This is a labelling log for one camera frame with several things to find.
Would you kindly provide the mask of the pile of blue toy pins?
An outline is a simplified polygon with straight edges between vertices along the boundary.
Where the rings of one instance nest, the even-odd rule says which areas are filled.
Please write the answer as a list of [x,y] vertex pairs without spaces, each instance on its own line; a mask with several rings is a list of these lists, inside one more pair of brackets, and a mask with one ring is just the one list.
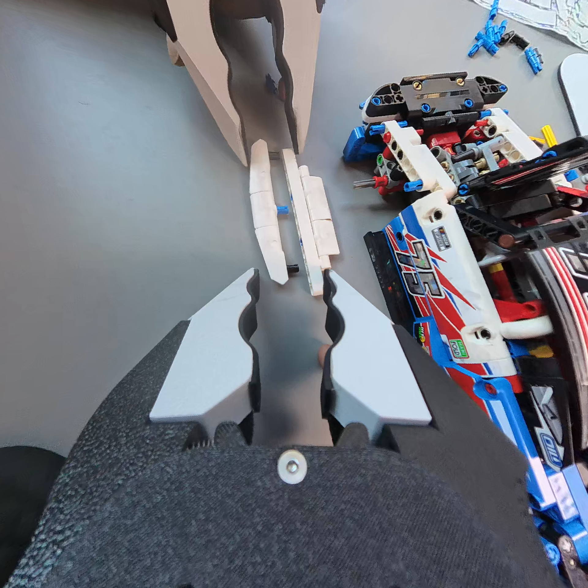
[[469,58],[474,57],[481,48],[491,56],[496,55],[499,50],[503,37],[506,34],[508,24],[507,20],[503,20],[499,24],[496,24],[495,22],[499,11],[499,5],[500,1],[492,1],[485,25],[482,30],[476,33],[474,43],[467,53]]

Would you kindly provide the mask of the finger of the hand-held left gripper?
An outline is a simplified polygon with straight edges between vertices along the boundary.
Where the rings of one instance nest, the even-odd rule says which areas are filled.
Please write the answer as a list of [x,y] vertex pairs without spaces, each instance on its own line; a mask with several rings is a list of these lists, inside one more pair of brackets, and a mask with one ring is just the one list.
[[175,47],[226,142],[249,165],[242,117],[230,93],[232,73],[212,24],[210,1],[167,1]]
[[283,81],[285,115],[295,153],[304,151],[309,128],[322,1],[262,1],[272,25],[275,61]]

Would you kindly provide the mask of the white toy wing panel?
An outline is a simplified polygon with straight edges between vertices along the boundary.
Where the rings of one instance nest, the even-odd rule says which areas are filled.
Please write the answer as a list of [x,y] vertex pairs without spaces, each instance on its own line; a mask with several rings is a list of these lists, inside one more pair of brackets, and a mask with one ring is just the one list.
[[249,193],[254,232],[261,249],[269,277],[284,285],[289,279],[281,234],[277,219],[277,206],[270,177],[268,145],[263,139],[251,147]]

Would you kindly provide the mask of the white stand base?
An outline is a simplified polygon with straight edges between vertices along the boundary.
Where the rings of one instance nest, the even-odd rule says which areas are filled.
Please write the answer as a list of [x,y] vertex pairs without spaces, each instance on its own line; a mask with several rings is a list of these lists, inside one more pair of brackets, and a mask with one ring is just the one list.
[[574,130],[587,136],[587,54],[566,57],[557,76]]

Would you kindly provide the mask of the dark cloth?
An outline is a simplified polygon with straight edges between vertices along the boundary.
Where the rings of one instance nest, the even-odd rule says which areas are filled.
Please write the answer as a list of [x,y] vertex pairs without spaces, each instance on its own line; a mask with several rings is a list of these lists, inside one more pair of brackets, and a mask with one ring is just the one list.
[[1,587],[30,543],[64,462],[39,447],[1,448]]

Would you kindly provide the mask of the blue red white toy car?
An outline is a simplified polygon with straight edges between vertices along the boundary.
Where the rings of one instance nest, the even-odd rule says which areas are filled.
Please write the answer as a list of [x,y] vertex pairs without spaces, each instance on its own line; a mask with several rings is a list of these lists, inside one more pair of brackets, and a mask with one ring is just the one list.
[[410,201],[364,236],[393,322],[523,453],[532,521],[587,587],[587,136],[546,150],[466,71],[403,77],[360,104],[345,162]]

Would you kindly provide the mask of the white toy beam with tiles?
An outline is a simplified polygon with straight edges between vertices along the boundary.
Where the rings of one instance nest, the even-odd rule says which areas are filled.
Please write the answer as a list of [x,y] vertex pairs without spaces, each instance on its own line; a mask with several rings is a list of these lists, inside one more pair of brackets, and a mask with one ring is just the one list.
[[281,161],[310,293],[313,297],[322,296],[323,272],[332,267],[331,257],[340,254],[325,186],[321,177],[311,175],[306,165],[298,165],[292,149],[281,151]]

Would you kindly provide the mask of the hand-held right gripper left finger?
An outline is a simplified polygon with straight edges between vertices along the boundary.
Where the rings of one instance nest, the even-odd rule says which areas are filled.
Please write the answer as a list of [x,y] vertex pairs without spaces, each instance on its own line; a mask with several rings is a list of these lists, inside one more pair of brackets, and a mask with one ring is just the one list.
[[251,344],[259,296],[259,270],[250,268],[190,318],[151,422],[196,422],[209,437],[233,422],[251,444],[261,409],[259,357]]

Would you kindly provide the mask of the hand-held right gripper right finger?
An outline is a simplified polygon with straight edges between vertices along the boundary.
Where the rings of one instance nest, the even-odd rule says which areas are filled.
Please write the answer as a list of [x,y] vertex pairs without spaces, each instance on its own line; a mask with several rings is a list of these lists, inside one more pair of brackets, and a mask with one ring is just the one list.
[[394,323],[331,269],[323,274],[327,306],[320,389],[333,444],[345,427],[363,425],[377,442],[386,425],[427,427],[432,416]]

